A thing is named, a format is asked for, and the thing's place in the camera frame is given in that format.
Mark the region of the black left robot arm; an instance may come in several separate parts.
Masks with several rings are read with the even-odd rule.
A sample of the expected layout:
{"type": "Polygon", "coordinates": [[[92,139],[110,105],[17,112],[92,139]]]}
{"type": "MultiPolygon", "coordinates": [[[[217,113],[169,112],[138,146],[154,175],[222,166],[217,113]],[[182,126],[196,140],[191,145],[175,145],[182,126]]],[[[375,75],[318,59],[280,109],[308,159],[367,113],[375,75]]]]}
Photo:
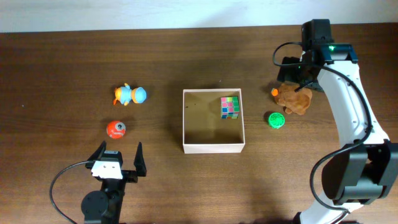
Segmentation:
{"type": "Polygon", "coordinates": [[[142,144],[137,145],[134,170],[123,170],[123,156],[119,151],[109,151],[106,142],[88,158],[85,166],[101,182],[99,190],[88,193],[81,202],[85,223],[119,223],[126,184],[138,182],[147,175],[142,144]]]}

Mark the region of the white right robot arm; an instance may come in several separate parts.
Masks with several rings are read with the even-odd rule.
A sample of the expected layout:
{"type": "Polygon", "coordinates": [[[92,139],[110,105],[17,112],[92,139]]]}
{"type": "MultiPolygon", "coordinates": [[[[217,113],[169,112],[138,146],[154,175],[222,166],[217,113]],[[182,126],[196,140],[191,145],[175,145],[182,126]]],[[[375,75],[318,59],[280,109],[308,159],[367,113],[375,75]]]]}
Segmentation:
{"type": "MultiPolygon", "coordinates": [[[[385,197],[397,178],[397,144],[382,130],[362,88],[350,44],[303,44],[302,56],[279,64],[275,98],[288,111],[302,110],[307,93],[323,91],[331,106],[340,148],[316,164],[321,194],[294,223],[341,223],[352,211],[385,197]]],[[[245,145],[239,89],[182,92],[183,150],[187,154],[239,153],[245,145]]]]}

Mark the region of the colourful puzzle cube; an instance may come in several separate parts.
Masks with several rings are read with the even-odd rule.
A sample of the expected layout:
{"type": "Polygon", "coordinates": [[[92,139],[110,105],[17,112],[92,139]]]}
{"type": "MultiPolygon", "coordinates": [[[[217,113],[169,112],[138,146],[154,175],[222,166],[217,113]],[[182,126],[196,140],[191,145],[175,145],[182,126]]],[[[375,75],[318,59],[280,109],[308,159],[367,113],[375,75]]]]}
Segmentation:
{"type": "Polygon", "coordinates": [[[224,96],[220,98],[221,119],[238,119],[240,114],[239,98],[224,96]]]}

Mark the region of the green round toy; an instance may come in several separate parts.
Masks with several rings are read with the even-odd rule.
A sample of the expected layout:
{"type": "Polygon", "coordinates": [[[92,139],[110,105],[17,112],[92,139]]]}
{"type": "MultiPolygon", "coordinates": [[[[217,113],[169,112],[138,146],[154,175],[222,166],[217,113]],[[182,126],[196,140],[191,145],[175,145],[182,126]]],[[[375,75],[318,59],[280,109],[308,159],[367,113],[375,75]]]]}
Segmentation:
{"type": "Polygon", "coordinates": [[[285,117],[281,113],[271,113],[268,117],[268,124],[273,129],[279,129],[285,124],[285,117]]]}

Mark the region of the brown plush toy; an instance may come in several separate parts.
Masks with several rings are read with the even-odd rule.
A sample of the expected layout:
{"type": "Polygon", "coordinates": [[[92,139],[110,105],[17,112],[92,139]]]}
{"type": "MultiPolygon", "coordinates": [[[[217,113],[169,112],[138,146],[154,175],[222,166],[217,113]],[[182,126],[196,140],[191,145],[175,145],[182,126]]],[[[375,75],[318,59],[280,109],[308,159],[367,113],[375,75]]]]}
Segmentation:
{"type": "Polygon", "coordinates": [[[312,92],[308,88],[302,88],[299,91],[295,91],[299,85],[286,85],[281,84],[278,88],[271,90],[271,95],[277,105],[284,108],[287,114],[298,114],[304,115],[306,110],[309,108],[312,100],[312,92]]]}

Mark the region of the pink cardboard box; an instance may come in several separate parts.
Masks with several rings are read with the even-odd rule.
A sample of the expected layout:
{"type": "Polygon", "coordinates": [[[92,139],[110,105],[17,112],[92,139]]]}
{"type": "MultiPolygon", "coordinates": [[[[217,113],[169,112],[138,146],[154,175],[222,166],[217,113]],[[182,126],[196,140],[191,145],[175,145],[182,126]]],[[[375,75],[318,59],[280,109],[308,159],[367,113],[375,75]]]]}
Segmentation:
{"type": "Polygon", "coordinates": [[[182,145],[186,154],[240,153],[245,146],[240,88],[183,91],[182,145]],[[237,118],[224,118],[222,97],[238,99],[237,118]]]}

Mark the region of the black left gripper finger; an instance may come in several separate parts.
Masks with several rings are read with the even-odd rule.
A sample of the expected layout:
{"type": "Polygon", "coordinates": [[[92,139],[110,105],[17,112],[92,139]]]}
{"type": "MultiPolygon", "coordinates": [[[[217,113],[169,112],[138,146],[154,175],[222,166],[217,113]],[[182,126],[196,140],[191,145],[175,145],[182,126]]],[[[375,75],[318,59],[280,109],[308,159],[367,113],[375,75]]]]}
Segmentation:
{"type": "Polygon", "coordinates": [[[88,161],[98,161],[101,159],[104,151],[106,150],[106,141],[103,141],[97,150],[92,153],[92,155],[88,158],[88,161]]]}
{"type": "Polygon", "coordinates": [[[139,144],[137,145],[137,151],[134,158],[134,166],[136,168],[137,176],[145,177],[147,175],[147,168],[144,160],[143,148],[141,142],[139,142],[139,144]]]}

